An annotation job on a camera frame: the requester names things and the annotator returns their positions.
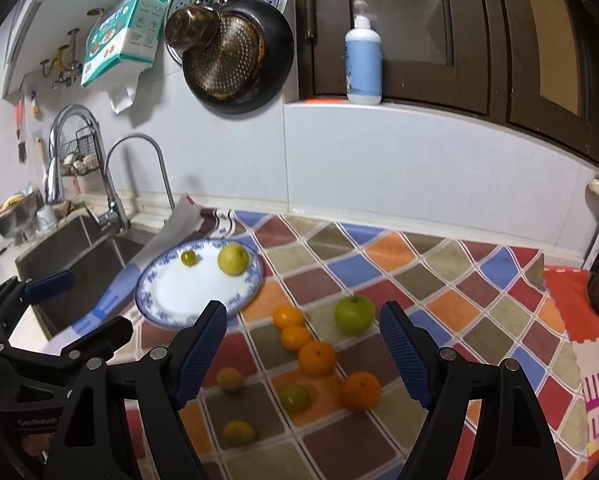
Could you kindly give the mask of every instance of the plate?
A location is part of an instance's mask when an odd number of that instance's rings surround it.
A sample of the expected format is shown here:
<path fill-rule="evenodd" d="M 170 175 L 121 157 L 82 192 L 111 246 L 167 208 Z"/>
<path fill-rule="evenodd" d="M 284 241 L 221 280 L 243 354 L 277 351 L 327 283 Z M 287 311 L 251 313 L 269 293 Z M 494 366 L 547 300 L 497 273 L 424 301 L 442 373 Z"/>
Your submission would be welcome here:
<path fill-rule="evenodd" d="M 135 303 L 150 322 L 170 330 L 195 323 L 211 300 L 221 301 L 229 316 L 234 316 L 254 297 L 264 270 L 262 260 L 249 247 L 249 264 L 239 276 L 224 274 L 218 266 L 218 254 L 228 244 L 226 238 L 199 238 L 182 242 L 155 258 L 144 269 L 135 289 Z M 193 251 L 197 262 L 182 263 L 184 251 Z"/>

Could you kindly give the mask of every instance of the white bottle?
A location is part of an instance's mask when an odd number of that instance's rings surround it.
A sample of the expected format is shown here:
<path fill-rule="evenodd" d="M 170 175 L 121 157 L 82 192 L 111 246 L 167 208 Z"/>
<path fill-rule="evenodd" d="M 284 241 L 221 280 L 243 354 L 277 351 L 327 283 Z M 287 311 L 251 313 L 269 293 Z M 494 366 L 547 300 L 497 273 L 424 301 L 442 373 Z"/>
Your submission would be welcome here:
<path fill-rule="evenodd" d="M 376 105 L 381 101 L 381 38 L 372 30 L 366 17 L 368 4 L 355 0 L 355 28 L 345 37 L 346 96 L 360 105 Z"/>

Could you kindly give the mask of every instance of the cabinet hinge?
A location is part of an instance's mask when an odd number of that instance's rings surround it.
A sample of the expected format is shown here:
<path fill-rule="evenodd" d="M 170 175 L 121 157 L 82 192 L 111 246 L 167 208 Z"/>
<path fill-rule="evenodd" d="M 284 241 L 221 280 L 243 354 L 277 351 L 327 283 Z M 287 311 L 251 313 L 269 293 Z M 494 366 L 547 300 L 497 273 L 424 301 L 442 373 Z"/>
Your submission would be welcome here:
<path fill-rule="evenodd" d="M 312 41 L 315 38 L 315 22 L 317 16 L 315 14 L 315 0 L 304 0 L 304 8 L 306 9 L 306 30 L 304 32 L 304 38 L 307 41 Z"/>

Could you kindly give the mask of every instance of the screw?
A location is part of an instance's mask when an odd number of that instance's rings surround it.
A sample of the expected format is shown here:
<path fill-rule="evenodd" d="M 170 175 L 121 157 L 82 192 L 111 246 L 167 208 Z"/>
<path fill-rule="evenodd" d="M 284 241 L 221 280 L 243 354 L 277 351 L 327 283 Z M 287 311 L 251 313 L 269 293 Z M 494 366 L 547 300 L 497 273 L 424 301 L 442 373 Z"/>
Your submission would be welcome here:
<path fill-rule="evenodd" d="M 519 370 L 519 363 L 515 359 L 505 359 L 503 365 L 512 372 Z"/>
<path fill-rule="evenodd" d="M 439 350 L 439 355 L 441 355 L 441 358 L 445 361 L 454 361 L 457 358 L 457 352 L 446 346 Z"/>
<path fill-rule="evenodd" d="M 86 362 L 86 368 L 89 370 L 97 370 L 102 365 L 102 360 L 99 357 L 92 357 Z"/>
<path fill-rule="evenodd" d="M 150 351 L 150 357 L 151 359 L 155 359 L 155 361 L 159 361 L 160 359 L 166 357 L 167 353 L 168 350 L 166 350 L 166 348 L 163 346 L 156 346 Z"/>

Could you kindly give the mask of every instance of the sink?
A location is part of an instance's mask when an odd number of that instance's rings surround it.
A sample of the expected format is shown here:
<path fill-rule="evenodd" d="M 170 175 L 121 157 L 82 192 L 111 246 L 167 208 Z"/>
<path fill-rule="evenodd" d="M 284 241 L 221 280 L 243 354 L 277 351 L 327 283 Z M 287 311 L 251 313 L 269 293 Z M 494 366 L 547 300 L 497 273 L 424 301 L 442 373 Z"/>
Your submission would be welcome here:
<path fill-rule="evenodd" d="M 25 280 L 39 280 L 61 270 L 70 270 L 75 277 L 71 290 L 33 307 L 46 337 L 53 337 L 89 313 L 117 274 L 153 236 L 136 228 L 123 235 L 103 234 L 88 217 L 77 216 L 20 256 L 16 266 Z"/>

